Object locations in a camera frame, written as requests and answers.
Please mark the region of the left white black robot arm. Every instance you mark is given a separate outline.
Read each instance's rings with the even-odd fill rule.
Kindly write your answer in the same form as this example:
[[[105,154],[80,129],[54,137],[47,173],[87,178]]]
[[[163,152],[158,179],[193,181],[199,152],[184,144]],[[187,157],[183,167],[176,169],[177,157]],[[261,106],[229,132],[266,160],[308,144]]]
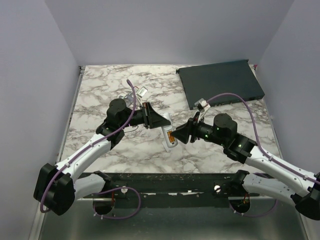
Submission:
[[[161,128],[164,142],[171,147],[169,132],[172,121],[168,113],[157,113],[149,102],[139,109],[129,108],[123,99],[110,102],[106,118],[92,138],[69,158],[51,165],[45,164],[39,172],[33,197],[40,203],[40,211],[64,214],[78,198],[97,194],[104,198],[111,185],[101,172],[81,178],[81,174],[98,158],[108,153],[125,136],[124,128],[142,125],[146,129]]]

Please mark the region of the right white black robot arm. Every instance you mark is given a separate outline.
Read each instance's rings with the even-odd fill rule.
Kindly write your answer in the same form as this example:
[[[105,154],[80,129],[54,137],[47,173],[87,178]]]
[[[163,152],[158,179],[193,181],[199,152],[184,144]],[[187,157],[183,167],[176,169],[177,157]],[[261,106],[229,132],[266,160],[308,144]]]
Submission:
[[[303,216],[320,219],[320,175],[294,166],[272,155],[258,143],[240,133],[238,124],[226,113],[220,113],[208,125],[198,116],[177,127],[171,135],[180,142],[198,139],[223,147],[223,153],[233,161],[246,164],[271,176],[270,179],[245,173],[230,183],[230,191],[241,196],[245,192],[265,195],[286,202]]]

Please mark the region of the white remote control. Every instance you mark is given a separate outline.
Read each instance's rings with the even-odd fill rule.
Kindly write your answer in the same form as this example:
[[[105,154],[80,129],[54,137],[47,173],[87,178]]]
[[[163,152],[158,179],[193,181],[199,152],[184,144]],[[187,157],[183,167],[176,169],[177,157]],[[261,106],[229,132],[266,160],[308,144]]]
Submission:
[[[164,149],[166,150],[166,152],[168,153],[171,151],[172,148],[174,148],[178,145],[178,140],[172,136],[172,132],[174,131],[174,127],[172,125],[172,120],[171,120],[170,114],[166,112],[162,116],[170,121],[169,125],[161,127],[161,130],[163,133],[163,139],[164,139],[162,141],[162,145],[163,145]]]

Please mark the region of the white battery compartment cover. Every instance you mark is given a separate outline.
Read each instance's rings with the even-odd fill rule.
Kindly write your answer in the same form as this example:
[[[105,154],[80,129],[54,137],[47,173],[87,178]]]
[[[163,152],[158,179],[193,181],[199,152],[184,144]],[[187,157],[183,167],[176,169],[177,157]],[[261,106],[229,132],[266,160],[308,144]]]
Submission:
[[[165,151],[166,151],[167,153],[169,153],[169,152],[171,151],[171,149],[167,146],[167,144],[166,144],[165,141],[162,143],[162,145],[163,145],[163,147],[164,147],[164,149],[165,149]]]

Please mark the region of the orange battery mid table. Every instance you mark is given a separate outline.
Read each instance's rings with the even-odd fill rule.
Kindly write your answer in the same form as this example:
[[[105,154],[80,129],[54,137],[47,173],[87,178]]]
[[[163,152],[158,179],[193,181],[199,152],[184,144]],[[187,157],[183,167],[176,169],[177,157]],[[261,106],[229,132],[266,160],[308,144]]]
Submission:
[[[172,131],[167,132],[169,142],[173,144],[175,142],[175,138],[172,136]]]

